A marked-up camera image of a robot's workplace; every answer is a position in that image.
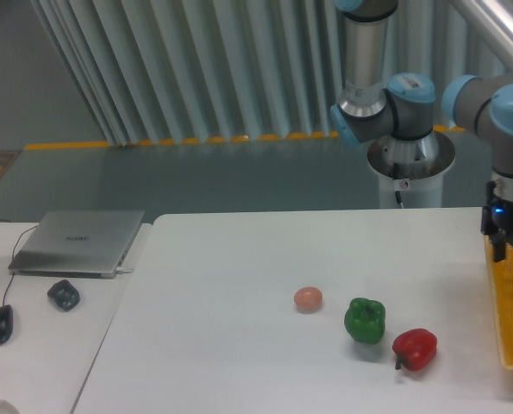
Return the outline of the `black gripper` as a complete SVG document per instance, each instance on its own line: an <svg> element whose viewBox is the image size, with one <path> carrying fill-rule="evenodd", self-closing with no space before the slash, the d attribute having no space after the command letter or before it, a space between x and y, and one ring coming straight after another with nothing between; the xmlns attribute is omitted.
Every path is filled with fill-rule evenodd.
<svg viewBox="0 0 513 414"><path fill-rule="evenodd" d="M501 198L496 190L501 185L489 181L485 185L486 204L482 209L480 231L491 236L492 261L500 262L506 258L506 236L513 236L513 201Z"/></svg>

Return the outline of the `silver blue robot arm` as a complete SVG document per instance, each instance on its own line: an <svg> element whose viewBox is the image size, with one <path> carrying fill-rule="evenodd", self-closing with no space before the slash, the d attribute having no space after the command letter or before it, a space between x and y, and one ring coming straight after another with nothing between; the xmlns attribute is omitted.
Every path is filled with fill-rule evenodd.
<svg viewBox="0 0 513 414"><path fill-rule="evenodd" d="M338 1L335 7L347 24L347 53L344 89L330 114L344 142L369 143L367 161L379 178L381 204L440 204L442 179L454 162L453 143L433 130L434 105L440 103L452 122L491 148L492 177L480 230L490 242L491 260L507 260L513 251L513 3L454 3L509 71L495 78L458 77L441 95L418 73L396 74L386 84L380 81L396 2Z"/></svg>

